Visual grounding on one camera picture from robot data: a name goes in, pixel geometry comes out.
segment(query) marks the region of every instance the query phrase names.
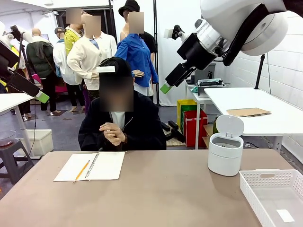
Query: white table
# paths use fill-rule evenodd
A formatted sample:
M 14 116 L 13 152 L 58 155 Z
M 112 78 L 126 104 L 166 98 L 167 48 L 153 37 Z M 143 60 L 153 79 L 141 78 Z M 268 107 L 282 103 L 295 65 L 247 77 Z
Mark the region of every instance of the white table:
M 283 100 L 249 87 L 207 88 L 205 92 L 222 114 L 227 110 L 260 108 L 272 114 L 241 117 L 243 136 L 275 136 L 273 149 L 280 151 L 283 136 L 303 134 L 303 111 Z
M 193 93 L 191 89 L 194 87 L 194 85 L 188 85 L 185 84 L 185 96 L 187 98 L 187 90 L 192 95 L 192 98 L 197 103 L 197 121 L 196 121 L 196 142 L 195 142 L 195 149 L 198 150 L 199 146 L 199 124 L 200 124 L 200 108 L 201 104 L 203 104 L 203 111 L 206 113 L 206 105 L 207 104 L 213 104 L 212 100 L 208 97 L 206 98 L 200 98 L 198 93 Z
M 0 94 L 0 113 L 10 109 L 16 109 L 17 120 L 22 131 L 26 144 L 25 147 L 28 153 L 30 152 L 31 145 L 18 105 L 31 99 L 33 99 L 32 96 L 24 93 Z M 30 156 L 31 158 L 35 157 L 34 153 L 31 153 Z

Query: brown tabletop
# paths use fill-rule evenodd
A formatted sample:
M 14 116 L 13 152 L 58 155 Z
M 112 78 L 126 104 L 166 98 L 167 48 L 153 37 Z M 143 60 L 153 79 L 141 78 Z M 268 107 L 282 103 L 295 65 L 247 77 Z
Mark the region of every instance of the brown tabletop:
M 115 181 L 53 182 L 76 152 L 51 152 L 0 200 L 2 227 L 260 227 L 239 175 L 207 168 L 207 150 L 127 152 Z M 242 170 L 292 169 L 274 150 L 243 152 Z

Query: spiral binding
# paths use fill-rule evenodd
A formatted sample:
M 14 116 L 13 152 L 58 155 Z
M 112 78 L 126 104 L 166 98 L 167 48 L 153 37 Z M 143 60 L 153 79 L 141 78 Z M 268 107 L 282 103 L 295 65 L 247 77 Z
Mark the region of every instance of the spiral binding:
M 86 175 L 85 175 L 85 178 L 88 178 L 88 177 L 89 177 L 89 174 L 90 174 L 91 170 L 93 169 L 94 164 L 96 163 L 96 160 L 97 160 L 98 156 L 99 156 L 99 153 L 96 154 L 96 156 L 95 156 L 93 162 L 91 163 L 91 165 L 90 165 L 90 167 L 89 167 L 89 170 L 87 171 L 87 173 L 86 173 Z

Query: pencil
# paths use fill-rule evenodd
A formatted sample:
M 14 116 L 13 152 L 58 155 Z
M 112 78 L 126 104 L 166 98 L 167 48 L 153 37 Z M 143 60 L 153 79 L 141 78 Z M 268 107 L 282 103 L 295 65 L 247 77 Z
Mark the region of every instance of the pencil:
M 78 178 L 81 176 L 81 174 L 83 173 L 83 171 L 85 170 L 85 168 L 87 167 L 87 165 L 89 164 L 90 160 L 86 163 L 86 165 L 82 168 L 82 170 L 80 171 L 80 173 L 78 174 L 78 176 L 76 177 L 76 179 L 74 180 L 73 183 L 75 183 Z

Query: black t-shirt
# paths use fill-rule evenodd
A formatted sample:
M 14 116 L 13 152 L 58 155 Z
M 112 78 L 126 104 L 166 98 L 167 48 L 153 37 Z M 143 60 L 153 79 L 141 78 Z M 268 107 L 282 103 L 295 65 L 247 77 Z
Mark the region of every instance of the black t-shirt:
M 139 36 L 144 40 L 148 49 L 150 49 L 151 53 L 158 52 L 158 48 L 156 46 L 155 39 L 151 34 L 144 32 L 144 34 L 139 34 Z

